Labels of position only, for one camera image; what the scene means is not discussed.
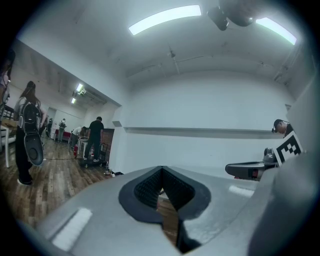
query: wooden floor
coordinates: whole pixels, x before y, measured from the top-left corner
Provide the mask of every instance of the wooden floor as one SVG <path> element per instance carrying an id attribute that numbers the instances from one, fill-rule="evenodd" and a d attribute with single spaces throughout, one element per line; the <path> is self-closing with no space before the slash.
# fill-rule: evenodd
<path id="1" fill-rule="evenodd" d="M 33 166 L 30 174 L 33 185 L 17 182 L 18 169 L 15 160 L 15 144 L 9 146 L 10 167 L 6 167 L 5 152 L 0 154 L 0 184 L 12 214 L 35 227 L 50 212 L 87 186 L 112 178 L 105 176 L 103 167 L 80 167 L 73 159 L 73 151 L 66 142 L 43 139 L 43 166 Z M 164 217 L 164 233 L 173 245 L 177 240 L 178 214 L 169 200 L 159 199 L 158 212 Z"/>

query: black shirt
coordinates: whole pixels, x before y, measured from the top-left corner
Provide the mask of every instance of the black shirt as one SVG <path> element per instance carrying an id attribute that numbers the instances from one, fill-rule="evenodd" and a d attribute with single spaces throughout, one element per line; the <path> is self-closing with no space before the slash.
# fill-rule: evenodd
<path id="1" fill-rule="evenodd" d="M 291 124 L 288 123 L 288 125 L 286 126 L 286 130 L 285 130 L 285 134 L 284 137 L 286 137 L 289 133 L 291 133 L 294 129 L 292 128 Z"/>
<path id="2" fill-rule="evenodd" d="M 95 120 L 90 124 L 90 139 L 100 140 L 100 131 L 104 129 L 102 122 Z"/>

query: long hair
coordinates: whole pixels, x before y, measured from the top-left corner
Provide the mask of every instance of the long hair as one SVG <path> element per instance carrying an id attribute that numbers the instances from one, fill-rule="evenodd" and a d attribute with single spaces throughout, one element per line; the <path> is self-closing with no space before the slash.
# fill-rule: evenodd
<path id="1" fill-rule="evenodd" d="M 33 81 L 28 82 L 26 88 L 21 94 L 20 98 L 25 97 L 27 103 L 33 103 L 34 105 L 38 105 L 40 107 L 40 100 L 36 97 L 36 85 Z"/>
<path id="2" fill-rule="evenodd" d="M 9 52 L 8 52 L 8 55 L 7 55 L 7 59 L 10 61 L 10 64 L 9 64 L 9 67 L 8 67 L 8 72 L 7 72 L 9 80 L 11 80 L 11 70 L 12 70 L 12 66 L 14 64 L 15 58 L 16 58 L 15 51 L 10 49 Z"/>

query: backpack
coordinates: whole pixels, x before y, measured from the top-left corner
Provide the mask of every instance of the backpack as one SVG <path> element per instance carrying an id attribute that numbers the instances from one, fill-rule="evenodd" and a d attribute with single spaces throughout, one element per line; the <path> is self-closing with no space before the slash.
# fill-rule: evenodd
<path id="1" fill-rule="evenodd" d="M 60 129 L 66 128 L 66 124 L 64 122 L 61 122 L 60 125 L 59 125 L 59 128 Z"/>
<path id="2" fill-rule="evenodd" d="M 38 133 L 41 124 L 41 112 L 35 104 L 26 103 L 19 117 L 19 126 L 23 128 L 25 134 Z"/>
<path id="3" fill-rule="evenodd" d="M 19 126 L 24 130 L 24 147 L 30 162 L 40 166 L 44 161 L 44 151 L 39 135 L 41 112 L 35 104 L 26 103 L 19 116 Z"/>

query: sneaker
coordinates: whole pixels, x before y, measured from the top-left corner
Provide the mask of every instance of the sneaker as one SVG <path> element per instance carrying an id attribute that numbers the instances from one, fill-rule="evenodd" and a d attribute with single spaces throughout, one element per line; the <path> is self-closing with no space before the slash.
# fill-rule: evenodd
<path id="1" fill-rule="evenodd" d="M 20 185 L 26 185 L 26 186 L 30 186 L 30 185 L 32 185 L 32 181 L 29 181 L 29 182 L 22 182 L 22 181 L 20 181 L 20 179 L 19 179 L 19 178 L 17 179 L 17 181 L 18 181 L 18 183 L 19 183 Z"/>

